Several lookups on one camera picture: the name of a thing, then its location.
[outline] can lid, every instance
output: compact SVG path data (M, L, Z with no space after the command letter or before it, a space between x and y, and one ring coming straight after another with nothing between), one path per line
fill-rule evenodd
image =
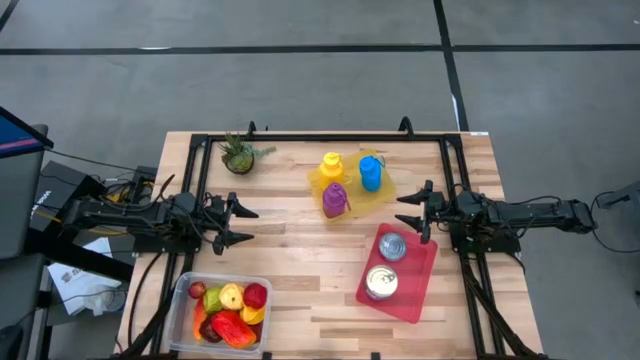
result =
M398 289L398 276L386 265L374 266L367 273L367 289L374 296L389 297Z
M324 158L322 158L322 162L324 166L329 169L335 168L340 164L340 154L334 152L328 152L324 154Z
M398 261L407 254L407 243L398 233L390 232L382 235L378 248L380 254L388 261Z

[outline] gray floor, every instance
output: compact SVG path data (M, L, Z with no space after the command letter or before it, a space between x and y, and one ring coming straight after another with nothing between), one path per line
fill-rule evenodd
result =
M445 0L454 44L640 42L638 1ZM438 43L431 1L21 0L0 48ZM471 130L492 135L509 200L590 201L640 179L640 52L456 54ZM56 148L155 165L168 130L456 129L440 53L0 57L2 106ZM115 174L57 159L91 173ZM626 206L600 237L638 248ZM636 359L640 255L530 231L527 282L545 351ZM51 357L107 356L117 317L57 326Z

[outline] green fruit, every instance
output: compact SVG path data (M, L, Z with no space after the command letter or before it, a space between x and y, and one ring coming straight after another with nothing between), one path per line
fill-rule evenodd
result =
M204 312L207 314L213 314L222 310L222 302L220 301L221 286L208 288L202 297L202 305L204 305Z

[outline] wooden tabletop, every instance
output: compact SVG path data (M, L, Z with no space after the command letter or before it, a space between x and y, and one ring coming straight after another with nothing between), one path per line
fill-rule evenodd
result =
M188 153L190 132L170 132L164 144L157 184L171 174L176 177L165 195L178 193ZM502 185L489 136L461 133L473 190L503 199ZM426 179L434 191L445 191L440 149L433 142L258 142L257 148L276 146L277 151L257 162L245 176L230 173L215 148L206 190L226 196L235 191L241 203L260 214L259 219L232 220L234 231L255 239L213 254L205 246L196 255L193 271L264 277L274 288L267 351L274 358L475 358L473 338L457 255L448 234L432 227L439 250L420 322L408 324L363 306L355 292L365 267L378 225L382 222L406 227L394 214L418 216L421 207L395 201L361 218L326 225L311 198L306 180L327 151L342 154L373 148L384 155L387 171L398 195L415 193ZM453 149L451 158L455 159ZM458 173L452 161L456 180ZM191 191L195 191L196 175ZM130 294L138 286L152 254L135 264ZM520 266L504 254L488 254L491 280L498 309L526 345L541 352L533 310ZM179 258L176 278L182 266ZM133 319L134 338L157 309L166 255L151 269ZM129 296L118 339L126 347L126 329L133 296ZM492 351L491 332L484 310L480 311L487 351ZM163 350L168 345L163 343ZM203 354L184 353L199 358Z

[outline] red pepper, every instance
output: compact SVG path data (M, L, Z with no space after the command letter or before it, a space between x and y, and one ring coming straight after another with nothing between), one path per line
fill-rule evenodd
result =
M256 342L256 334L233 311L220 311L211 320L213 329L231 347L244 349Z
M193 337L196 340L202 340L202 334L200 334L200 325L207 319L207 313L204 312L204 304L202 298L198 299L196 308L193 311Z

